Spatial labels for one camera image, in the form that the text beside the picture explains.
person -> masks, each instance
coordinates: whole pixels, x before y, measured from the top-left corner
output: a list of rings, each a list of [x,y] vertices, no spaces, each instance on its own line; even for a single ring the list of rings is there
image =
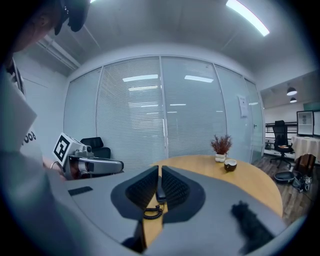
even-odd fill
[[[10,76],[12,86],[24,100],[24,80],[16,66],[13,54],[44,38],[52,29],[54,29],[55,35],[58,35],[66,20],[68,20],[68,26],[73,32],[79,31],[86,21],[89,5],[90,0],[44,0],[39,9],[23,26],[12,45],[10,53],[7,55],[4,67]],[[58,171],[61,179],[65,180],[62,167],[55,164],[51,159],[43,157],[37,143],[37,133],[32,126],[25,135],[20,152],[42,163],[45,168]],[[72,166],[71,172],[76,179],[79,174],[76,163]]]

railing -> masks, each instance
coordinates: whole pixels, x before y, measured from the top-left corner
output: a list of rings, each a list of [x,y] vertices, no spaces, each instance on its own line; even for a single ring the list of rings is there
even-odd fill
[[[297,133],[297,122],[285,122],[285,126],[287,127],[287,133],[288,134],[296,134]],[[267,134],[273,134],[275,126],[274,122],[266,123],[265,124],[265,133]]]

black chair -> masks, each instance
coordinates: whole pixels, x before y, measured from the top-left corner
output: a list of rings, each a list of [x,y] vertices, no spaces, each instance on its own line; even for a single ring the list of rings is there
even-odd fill
[[[104,147],[104,143],[100,137],[83,138],[81,143],[87,146],[91,146],[92,152],[96,158],[111,158],[111,150],[108,147]]]
[[[274,150],[278,151],[281,153],[281,156],[273,158],[270,160],[270,163],[274,160],[280,160],[279,165],[277,168],[280,167],[281,162],[284,161],[287,164],[289,164],[289,169],[291,168],[291,163],[285,159],[286,153],[291,153],[294,151],[291,147],[291,145],[288,145],[288,128],[285,124],[285,121],[275,121],[274,122],[274,127],[273,127],[273,132],[274,132]]]

